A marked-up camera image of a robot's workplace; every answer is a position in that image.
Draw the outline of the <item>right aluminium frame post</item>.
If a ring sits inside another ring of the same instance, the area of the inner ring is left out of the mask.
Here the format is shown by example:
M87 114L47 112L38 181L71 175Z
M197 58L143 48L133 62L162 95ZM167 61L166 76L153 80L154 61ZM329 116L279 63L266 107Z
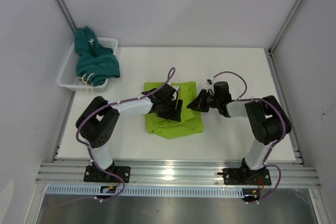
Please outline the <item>right aluminium frame post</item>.
M281 25L280 30L278 31L276 37L274 38L271 46L268 49L268 54L272 56L276 51L277 47L283 40L284 36L288 32L292 23L294 22L296 16L299 14L301 8L303 7L306 0L295 0L294 5L292 6L290 12L288 13L284 23Z

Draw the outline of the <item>aluminium mounting rail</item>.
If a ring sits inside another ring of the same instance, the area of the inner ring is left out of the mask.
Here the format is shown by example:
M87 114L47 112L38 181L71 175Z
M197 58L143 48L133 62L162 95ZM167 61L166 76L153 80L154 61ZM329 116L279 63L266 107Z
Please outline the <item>aluminium mounting rail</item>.
M239 162L189 162L189 161L149 161L117 160L116 165L131 168L130 184L138 186L200 186L213 187L223 183L218 173L223 168L240 166ZM36 183L83 183L86 167L84 160L56 160L43 163L37 173ZM280 163L269 169L272 183L281 177L281 188L319 188L321 182L314 167L301 163Z

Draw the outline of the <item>lime green shorts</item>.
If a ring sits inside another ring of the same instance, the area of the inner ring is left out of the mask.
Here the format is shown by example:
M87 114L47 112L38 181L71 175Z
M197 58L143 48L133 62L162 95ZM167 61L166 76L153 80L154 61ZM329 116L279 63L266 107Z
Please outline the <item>lime green shorts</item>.
M166 139L202 133L204 131L204 124L201 113L186 107L197 96L196 82L173 83L173 85L180 87L178 97L183 101L181 121L163 119L154 113L146 114L144 116L146 131Z

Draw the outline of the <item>teal green shorts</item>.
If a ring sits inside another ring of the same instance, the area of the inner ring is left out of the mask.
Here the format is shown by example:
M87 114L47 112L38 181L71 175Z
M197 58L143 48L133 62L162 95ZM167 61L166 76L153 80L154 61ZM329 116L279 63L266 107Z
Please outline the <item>teal green shorts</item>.
M75 33L75 52L79 56L76 64L77 79L87 92L104 84L111 78L121 77L120 64L112 48L99 43L95 33L89 28L78 28Z

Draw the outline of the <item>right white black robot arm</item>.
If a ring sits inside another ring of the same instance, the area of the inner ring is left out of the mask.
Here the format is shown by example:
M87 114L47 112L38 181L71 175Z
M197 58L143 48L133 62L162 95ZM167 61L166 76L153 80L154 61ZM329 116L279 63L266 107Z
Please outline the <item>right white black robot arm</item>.
M187 108L203 113L214 108L226 118L247 118L254 135L248 155L242 159L240 168L224 168L218 174L223 177L225 185L271 185L266 161L275 145L292 129L273 95L233 100L228 83L220 81L213 84L213 90L202 89Z

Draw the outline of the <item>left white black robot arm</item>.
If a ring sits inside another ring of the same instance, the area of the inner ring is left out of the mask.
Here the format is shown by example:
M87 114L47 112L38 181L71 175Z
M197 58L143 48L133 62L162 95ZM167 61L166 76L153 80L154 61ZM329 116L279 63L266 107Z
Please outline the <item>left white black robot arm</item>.
M114 176L114 160L107 143L119 119L132 115L154 114L175 122L181 121L183 101L181 88L164 83L159 88L142 92L138 97L109 102L95 97L76 122L76 140L85 145L96 167L95 175L108 182Z

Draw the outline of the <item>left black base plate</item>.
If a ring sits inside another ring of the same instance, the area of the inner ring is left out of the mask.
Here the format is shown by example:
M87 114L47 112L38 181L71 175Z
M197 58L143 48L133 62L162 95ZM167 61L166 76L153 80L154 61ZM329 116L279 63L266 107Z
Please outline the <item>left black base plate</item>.
M125 183L129 183L131 175L131 167L129 166L112 166L108 169L108 173L119 176ZM93 182L93 183L118 183L121 182L120 179L115 176L111 176L106 172L102 172L94 165L87 166L84 177L84 182Z

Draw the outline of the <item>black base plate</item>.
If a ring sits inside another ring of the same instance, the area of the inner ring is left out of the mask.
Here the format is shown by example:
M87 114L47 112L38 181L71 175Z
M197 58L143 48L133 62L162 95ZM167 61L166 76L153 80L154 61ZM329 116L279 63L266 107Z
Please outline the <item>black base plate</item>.
M131 175L131 167L129 166L112 166L108 169L108 173L119 176L125 183L129 183ZM106 172L102 172L94 165L87 166L84 177L84 182L93 182L93 183L118 183L121 182L120 179L115 176L111 176Z
M258 170L250 170L247 167L223 168L217 175L222 176L225 185L257 186L259 182L266 186L271 185L270 173L265 167Z

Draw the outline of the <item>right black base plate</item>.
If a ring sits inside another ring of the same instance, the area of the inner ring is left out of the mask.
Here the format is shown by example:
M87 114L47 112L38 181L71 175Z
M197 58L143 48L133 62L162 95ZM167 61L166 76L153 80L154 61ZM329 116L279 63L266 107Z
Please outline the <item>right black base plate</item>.
M258 170L250 170L247 167L223 168L217 175L222 176L225 185L257 186L259 182L266 186L271 185L270 173L265 167Z

